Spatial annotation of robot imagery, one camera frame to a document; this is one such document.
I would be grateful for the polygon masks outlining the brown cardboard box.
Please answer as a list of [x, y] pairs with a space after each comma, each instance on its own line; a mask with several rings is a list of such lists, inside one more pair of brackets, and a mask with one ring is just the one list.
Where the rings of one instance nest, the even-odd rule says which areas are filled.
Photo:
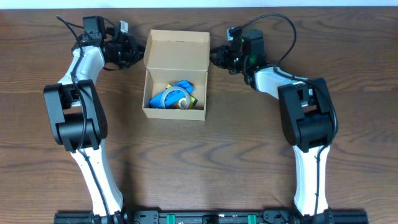
[[[205, 120], [209, 32], [152, 29], [146, 43], [144, 64], [146, 79], [142, 110], [147, 118]], [[193, 86], [191, 95], [198, 100], [195, 106], [180, 110], [150, 105], [150, 100], [160, 96], [168, 84], [183, 80]]]

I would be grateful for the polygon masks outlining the blue plastic block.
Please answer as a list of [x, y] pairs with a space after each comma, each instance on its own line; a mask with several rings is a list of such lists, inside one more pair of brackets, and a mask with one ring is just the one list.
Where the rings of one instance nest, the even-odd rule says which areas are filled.
[[149, 107], [156, 109], [176, 109], [174, 104], [181, 98], [190, 100], [193, 91], [193, 85], [186, 80], [182, 80], [174, 85], [168, 84], [163, 92], [150, 100]]

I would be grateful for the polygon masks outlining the yellow highlighter pen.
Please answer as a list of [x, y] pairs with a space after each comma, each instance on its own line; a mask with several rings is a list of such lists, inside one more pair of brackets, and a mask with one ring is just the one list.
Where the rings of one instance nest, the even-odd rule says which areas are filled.
[[[190, 96], [190, 100], [191, 100], [191, 103], [190, 103], [189, 108], [192, 109], [192, 108], [197, 104], [198, 100], [197, 100], [194, 96]], [[184, 102], [184, 101], [185, 101], [185, 99], [183, 98], [182, 100], [179, 100], [179, 101], [178, 101], [177, 105], [174, 104], [174, 106], [175, 106], [176, 108], [178, 108], [178, 109], [182, 109], [182, 106], [183, 106], [183, 102]]]

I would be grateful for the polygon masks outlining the small yellow tape roll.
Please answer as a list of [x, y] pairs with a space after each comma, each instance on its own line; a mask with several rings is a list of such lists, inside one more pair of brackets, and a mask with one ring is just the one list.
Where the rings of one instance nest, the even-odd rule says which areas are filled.
[[176, 102], [175, 107], [176, 109], [187, 110], [190, 107], [190, 103], [191, 101], [187, 98], [181, 98]]

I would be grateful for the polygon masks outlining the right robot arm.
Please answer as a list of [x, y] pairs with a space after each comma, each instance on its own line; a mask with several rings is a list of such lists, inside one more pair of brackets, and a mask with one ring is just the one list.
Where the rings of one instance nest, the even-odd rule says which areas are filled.
[[260, 30], [229, 34], [228, 40], [210, 50], [210, 61], [277, 99], [282, 131], [295, 154], [295, 208], [302, 217], [319, 216], [328, 208], [326, 160], [338, 129], [325, 80], [296, 77], [270, 63]]

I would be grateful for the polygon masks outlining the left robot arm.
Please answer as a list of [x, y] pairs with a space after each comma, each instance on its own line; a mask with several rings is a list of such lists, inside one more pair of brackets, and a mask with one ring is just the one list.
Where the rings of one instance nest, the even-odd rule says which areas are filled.
[[66, 74], [44, 88], [44, 100], [55, 142], [78, 164], [91, 196], [88, 213], [58, 213], [55, 223], [129, 223], [124, 199], [106, 155], [108, 123], [95, 84], [112, 63], [130, 68], [144, 57], [144, 46], [129, 35], [127, 22], [111, 23], [86, 16], [75, 36], [73, 59]]

